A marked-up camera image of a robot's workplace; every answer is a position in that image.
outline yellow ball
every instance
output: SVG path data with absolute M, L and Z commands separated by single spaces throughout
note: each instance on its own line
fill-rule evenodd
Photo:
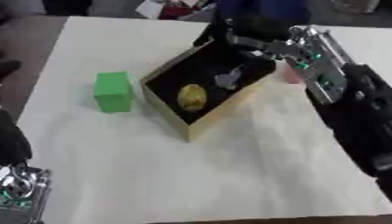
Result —
M 177 97 L 178 105 L 187 112 L 197 112 L 204 108 L 207 102 L 206 90 L 197 85 L 191 84 L 182 87 Z

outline floor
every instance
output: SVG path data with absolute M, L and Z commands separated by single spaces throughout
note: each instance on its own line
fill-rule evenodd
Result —
M 92 16 L 109 18 L 143 18 L 135 8 L 143 0 L 94 0 L 90 9 Z M 18 15 L 43 13 L 41 0 L 0 0 L 6 2 Z M 330 0 L 308 0 L 312 12 L 311 22 L 316 25 L 347 25 L 392 27 L 392 8 L 380 8 L 374 14 L 355 15 L 336 11 Z M 210 15 L 205 14 L 194 18 L 194 21 L 207 22 Z

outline green cube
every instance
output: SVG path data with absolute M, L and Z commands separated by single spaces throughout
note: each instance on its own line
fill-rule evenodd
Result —
M 131 92 L 126 72 L 98 73 L 94 84 L 94 98 L 103 112 L 129 112 Z

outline metal object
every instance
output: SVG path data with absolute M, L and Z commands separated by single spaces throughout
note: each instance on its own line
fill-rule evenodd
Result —
M 0 223 L 42 223 L 51 191 L 51 173 L 26 164 L 3 167 L 0 178 Z
M 286 59 L 320 103 L 328 104 L 339 100 L 347 89 L 347 79 L 342 67 L 353 64 L 353 60 L 329 31 L 317 31 L 311 26 L 294 26 L 290 28 L 290 34 L 287 41 L 263 42 L 235 36 L 229 31 L 227 40 L 232 45 L 259 49 L 261 57 L 266 60 Z
M 243 65 L 240 65 L 230 71 L 230 73 L 218 74 L 215 76 L 215 83 L 220 88 L 227 90 L 236 90 L 236 82 L 241 78 Z

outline black cloth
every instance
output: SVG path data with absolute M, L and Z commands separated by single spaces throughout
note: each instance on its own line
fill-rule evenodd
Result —
M 86 16 L 92 0 L 44 0 L 47 15 Z

